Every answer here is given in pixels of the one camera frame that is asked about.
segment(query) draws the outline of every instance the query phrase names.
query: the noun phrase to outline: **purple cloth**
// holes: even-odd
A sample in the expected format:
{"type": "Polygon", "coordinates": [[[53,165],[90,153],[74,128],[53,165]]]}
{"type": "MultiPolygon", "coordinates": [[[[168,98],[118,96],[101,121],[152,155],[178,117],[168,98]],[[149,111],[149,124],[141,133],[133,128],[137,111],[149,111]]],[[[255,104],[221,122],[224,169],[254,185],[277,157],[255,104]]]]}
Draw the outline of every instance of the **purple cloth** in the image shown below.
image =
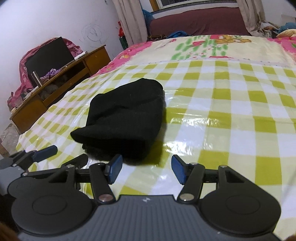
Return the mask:
{"type": "Polygon", "coordinates": [[[49,80],[51,77],[55,76],[57,73],[59,73],[61,69],[51,69],[45,76],[41,77],[40,79],[45,82],[49,80]]]}

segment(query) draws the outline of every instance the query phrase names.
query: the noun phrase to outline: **pink bag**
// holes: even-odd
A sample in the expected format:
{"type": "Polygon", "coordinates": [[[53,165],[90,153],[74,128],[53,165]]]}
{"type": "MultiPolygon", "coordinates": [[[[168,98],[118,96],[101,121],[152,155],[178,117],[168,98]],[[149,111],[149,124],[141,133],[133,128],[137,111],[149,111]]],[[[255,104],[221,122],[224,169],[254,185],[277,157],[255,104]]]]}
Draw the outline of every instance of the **pink bag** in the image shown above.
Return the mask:
{"type": "MultiPolygon", "coordinates": [[[[17,102],[18,98],[20,97],[21,93],[25,92],[27,89],[33,89],[33,86],[29,80],[29,77],[28,77],[27,68],[25,66],[25,63],[26,63],[27,59],[29,57],[33,56],[42,46],[50,43],[51,41],[53,41],[55,39],[57,39],[57,38],[52,38],[52,39],[46,41],[45,43],[35,47],[34,49],[31,49],[22,57],[22,59],[20,61],[21,86],[15,91],[14,96],[13,96],[13,92],[11,92],[12,95],[9,97],[9,99],[7,101],[7,105],[8,105],[8,103],[10,103],[10,106],[12,108],[17,107],[16,102],[17,102]]],[[[74,43],[72,43],[68,39],[63,38],[63,40],[64,40],[66,46],[68,47],[68,49],[70,50],[73,57],[76,57],[78,54],[82,53],[82,50],[79,46],[75,45],[74,43]]]]}

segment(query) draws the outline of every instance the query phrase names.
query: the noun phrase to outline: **curtain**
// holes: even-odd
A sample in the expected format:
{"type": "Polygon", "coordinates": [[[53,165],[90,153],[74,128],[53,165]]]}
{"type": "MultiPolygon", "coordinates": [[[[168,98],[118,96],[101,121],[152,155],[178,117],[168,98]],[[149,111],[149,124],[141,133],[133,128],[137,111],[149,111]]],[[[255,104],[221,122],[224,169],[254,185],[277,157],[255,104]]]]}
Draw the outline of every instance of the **curtain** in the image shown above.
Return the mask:
{"type": "Polygon", "coordinates": [[[128,45],[147,41],[147,28],[139,0],[113,0],[128,45]]]}
{"type": "Polygon", "coordinates": [[[252,36],[264,37],[261,22],[265,20],[261,0],[237,0],[246,29],[252,36]]]}

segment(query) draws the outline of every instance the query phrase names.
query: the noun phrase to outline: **pink floral bedspread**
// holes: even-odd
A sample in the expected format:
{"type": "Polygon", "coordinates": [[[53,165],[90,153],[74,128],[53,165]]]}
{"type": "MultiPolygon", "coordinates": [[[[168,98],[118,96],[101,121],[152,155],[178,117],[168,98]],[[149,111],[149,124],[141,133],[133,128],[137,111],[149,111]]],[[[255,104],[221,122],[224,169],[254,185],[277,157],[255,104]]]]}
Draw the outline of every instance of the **pink floral bedspread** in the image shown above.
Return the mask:
{"type": "Polygon", "coordinates": [[[127,48],[94,76],[113,71],[127,62],[144,64],[188,58],[226,58],[264,62],[266,65],[295,66],[296,37],[266,39],[220,34],[145,42],[127,48]]]}
{"type": "Polygon", "coordinates": [[[296,60],[296,37],[286,37],[268,40],[280,44],[283,47],[283,49],[291,53],[294,57],[294,60],[296,60]]]}
{"type": "Polygon", "coordinates": [[[118,68],[119,66],[125,64],[127,61],[131,59],[132,56],[150,47],[152,43],[153,42],[150,41],[150,42],[132,45],[131,47],[127,48],[126,50],[122,51],[119,55],[117,55],[113,61],[111,61],[104,68],[100,69],[96,74],[93,75],[93,77],[100,74],[108,73],[118,68]]]}

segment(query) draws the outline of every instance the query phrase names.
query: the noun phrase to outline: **maroon blanket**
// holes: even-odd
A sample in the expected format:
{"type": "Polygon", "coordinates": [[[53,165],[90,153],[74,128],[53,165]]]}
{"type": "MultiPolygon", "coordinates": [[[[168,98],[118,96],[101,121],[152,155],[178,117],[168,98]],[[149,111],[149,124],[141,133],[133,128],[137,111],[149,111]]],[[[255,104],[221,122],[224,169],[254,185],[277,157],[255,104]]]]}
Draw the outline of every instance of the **maroon blanket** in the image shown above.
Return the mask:
{"type": "Polygon", "coordinates": [[[150,34],[166,36],[184,31],[189,35],[248,35],[239,8],[216,7],[190,10],[152,20],[150,34]]]}

